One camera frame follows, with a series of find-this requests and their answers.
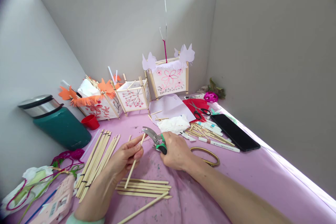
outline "left hand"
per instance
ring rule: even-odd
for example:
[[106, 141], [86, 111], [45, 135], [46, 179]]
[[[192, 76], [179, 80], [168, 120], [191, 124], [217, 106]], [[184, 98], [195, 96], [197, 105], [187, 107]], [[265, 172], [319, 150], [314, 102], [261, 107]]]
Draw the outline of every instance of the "left hand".
[[144, 154], [143, 147], [138, 144], [142, 137], [143, 135], [140, 135], [124, 143], [108, 161], [103, 172], [109, 172], [115, 183], [119, 183], [125, 177], [132, 168], [134, 160], [136, 160], [134, 168], [139, 165], [140, 158]]

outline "bangle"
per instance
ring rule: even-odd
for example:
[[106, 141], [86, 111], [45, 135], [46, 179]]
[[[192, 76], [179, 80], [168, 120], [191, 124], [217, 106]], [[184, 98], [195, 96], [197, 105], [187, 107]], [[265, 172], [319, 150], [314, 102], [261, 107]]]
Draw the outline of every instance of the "bangle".
[[210, 162], [208, 160], [202, 159], [205, 163], [207, 163], [208, 165], [210, 165], [212, 167], [220, 165], [219, 158], [213, 152], [211, 152], [211, 151], [209, 151], [207, 149], [204, 149], [202, 147], [192, 147], [192, 148], [190, 148], [190, 151], [192, 152], [193, 150], [196, 150], [196, 149], [210, 154], [211, 156], [213, 156], [217, 160], [217, 163], [212, 163], [212, 162]]

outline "gray wall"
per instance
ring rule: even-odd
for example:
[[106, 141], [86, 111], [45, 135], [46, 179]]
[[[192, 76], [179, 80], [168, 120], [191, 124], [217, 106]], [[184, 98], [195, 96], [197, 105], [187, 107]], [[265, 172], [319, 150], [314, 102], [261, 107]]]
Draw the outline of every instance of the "gray wall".
[[[22, 181], [26, 169], [49, 165], [64, 151], [16, 105], [43, 94], [62, 103], [60, 81], [80, 85], [84, 71], [41, 0], [1, 0], [0, 10], [2, 198]], [[70, 110], [83, 118], [78, 109]]]
[[[144, 78], [142, 53], [165, 57], [159, 32], [159, 26], [165, 27], [164, 0], [42, 1], [86, 74], [95, 79], [110, 79], [108, 65], [128, 80]], [[191, 91], [206, 82], [214, 8], [215, 0], [167, 0], [168, 57], [182, 44], [192, 43], [196, 52], [189, 71]]]
[[216, 0], [222, 105], [336, 198], [336, 0]]

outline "smartphone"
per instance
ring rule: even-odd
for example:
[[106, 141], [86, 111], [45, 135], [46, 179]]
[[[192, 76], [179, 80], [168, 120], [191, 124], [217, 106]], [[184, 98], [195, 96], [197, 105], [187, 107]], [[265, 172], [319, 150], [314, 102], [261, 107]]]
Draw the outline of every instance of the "smartphone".
[[260, 144], [239, 128], [224, 114], [211, 116], [211, 119], [222, 129], [232, 142], [243, 152], [259, 149]]

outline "green thermos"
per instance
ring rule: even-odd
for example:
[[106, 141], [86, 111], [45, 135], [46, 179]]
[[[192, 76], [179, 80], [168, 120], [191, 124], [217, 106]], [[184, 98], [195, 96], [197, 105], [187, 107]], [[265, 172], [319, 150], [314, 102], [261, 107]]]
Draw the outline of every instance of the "green thermos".
[[29, 114], [34, 124], [70, 151], [83, 148], [91, 134], [80, 121], [52, 95], [25, 100], [17, 106]]

